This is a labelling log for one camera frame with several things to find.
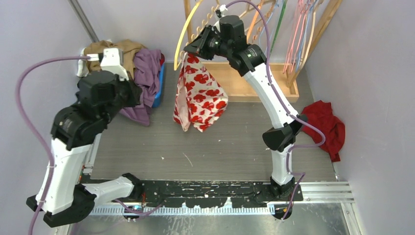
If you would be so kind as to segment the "yellow hanger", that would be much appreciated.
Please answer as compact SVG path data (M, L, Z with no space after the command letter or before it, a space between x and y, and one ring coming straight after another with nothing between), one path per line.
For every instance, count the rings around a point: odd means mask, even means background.
M180 36L176 45L175 53L174 53L174 61L173 61L173 69L176 71L179 68L179 54L182 45L182 41L184 39L185 33L188 31L188 27L190 26L190 30L192 30L191 20L197 11L199 5L203 2L203 0L197 0L195 5L192 9L190 9L190 1L184 0L184 15L185 15L185 22L180 32Z

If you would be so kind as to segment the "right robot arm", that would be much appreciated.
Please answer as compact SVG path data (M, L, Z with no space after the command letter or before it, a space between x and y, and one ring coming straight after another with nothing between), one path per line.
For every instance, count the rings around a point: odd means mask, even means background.
M307 118L299 115L284 96L261 48L247 43L243 21L236 15L221 17L216 25L205 26L184 51L205 60L216 55L226 58L255 90L272 123L272 128L262 135L272 153L270 191L276 200L284 201L295 185L294 176L287 169L291 165L288 150Z

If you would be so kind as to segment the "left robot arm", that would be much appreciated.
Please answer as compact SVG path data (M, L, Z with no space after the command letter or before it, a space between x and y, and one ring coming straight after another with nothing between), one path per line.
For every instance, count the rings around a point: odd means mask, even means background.
M79 182L84 159L97 135L125 107L139 103L141 88L130 79L109 71L94 71L79 80L77 101L60 110L51 129L51 153L54 171L45 200L40 193L29 197L27 205L40 209L44 222L51 228L77 223L91 211L107 202L127 198L137 202L143 186L131 173L99 184Z

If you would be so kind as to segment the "red poppy print skirt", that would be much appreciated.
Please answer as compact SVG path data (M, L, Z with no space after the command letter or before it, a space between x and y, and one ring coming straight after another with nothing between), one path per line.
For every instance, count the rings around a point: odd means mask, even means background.
M229 97L201 60L185 53L175 94L173 121L183 131L206 131L224 113Z

